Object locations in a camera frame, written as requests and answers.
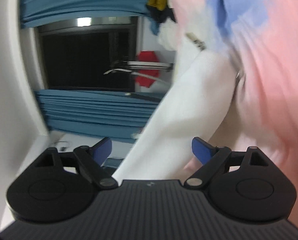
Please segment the white hooded sweatshirt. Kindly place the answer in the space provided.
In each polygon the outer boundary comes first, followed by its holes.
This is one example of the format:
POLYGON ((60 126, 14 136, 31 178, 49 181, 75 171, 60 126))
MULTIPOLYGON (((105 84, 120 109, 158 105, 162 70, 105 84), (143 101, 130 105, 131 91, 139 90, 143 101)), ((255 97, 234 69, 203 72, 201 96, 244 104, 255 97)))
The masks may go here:
POLYGON ((184 34, 173 84, 114 173, 124 180, 184 181, 199 167, 192 139, 211 139, 231 106, 239 68, 230 40, 216 35, 204 49, 184 34))

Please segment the left blue curtain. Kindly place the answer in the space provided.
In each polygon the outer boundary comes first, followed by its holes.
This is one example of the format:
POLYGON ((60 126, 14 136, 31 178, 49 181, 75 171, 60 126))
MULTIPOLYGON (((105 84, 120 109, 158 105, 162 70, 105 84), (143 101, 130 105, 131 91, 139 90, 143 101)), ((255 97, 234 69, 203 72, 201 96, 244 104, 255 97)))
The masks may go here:
POLYGON ((35 96, 50 130, 132 144, 164 95, 45 89, 35 96))

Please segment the metal drying rack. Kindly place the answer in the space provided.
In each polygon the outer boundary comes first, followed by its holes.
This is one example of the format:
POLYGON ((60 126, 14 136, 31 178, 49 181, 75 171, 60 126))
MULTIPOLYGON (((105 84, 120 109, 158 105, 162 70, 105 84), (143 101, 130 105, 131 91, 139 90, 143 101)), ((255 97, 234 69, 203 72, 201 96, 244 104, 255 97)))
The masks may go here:
POLYGON ((163 62, 146 62, 146 61, 114 61, 110 67, 110 70, 103 73, 107 75, 114 72, 124 72, 134 76, 145 77, 150 80, 158 81, 169 85, 169 82, 163 81, 158 77, 154 77, 149 74, 140 73, 141 70, 158 70, 163 72, 170 72, 173 70, 173 63, 163 63, 163 62))

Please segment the pastel pink blue duvet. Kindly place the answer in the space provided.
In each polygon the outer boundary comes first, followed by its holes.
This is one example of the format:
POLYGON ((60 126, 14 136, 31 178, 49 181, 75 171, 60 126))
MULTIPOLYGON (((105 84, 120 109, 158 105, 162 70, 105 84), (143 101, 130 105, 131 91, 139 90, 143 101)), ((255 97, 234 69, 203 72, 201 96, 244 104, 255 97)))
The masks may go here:
POLYGON ((216 27, 214 41, 193 62, 202 83, 228 85, 220 54, 236 52, 244 72, 236 89, 236 113, 222 134, 209 114, 189 125, 193 136, 241 150, 256 144, 295 185, 290 220, 298 226, 298 0, 172 0, 181 28, 194 16, 216 27))

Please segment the dark navy garment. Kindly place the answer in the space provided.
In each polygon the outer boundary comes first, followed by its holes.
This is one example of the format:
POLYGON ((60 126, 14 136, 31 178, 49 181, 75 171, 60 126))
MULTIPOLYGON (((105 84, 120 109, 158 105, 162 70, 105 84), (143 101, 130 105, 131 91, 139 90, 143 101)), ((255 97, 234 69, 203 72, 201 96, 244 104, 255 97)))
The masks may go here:
POLYGON ((176 19, 173 13, 173 9, 168 6, 164 10, 159 10, 156 7, 146 5, 149 11, 150 17, 158 24, 166 22, 168 19, 176 23, 176 19))

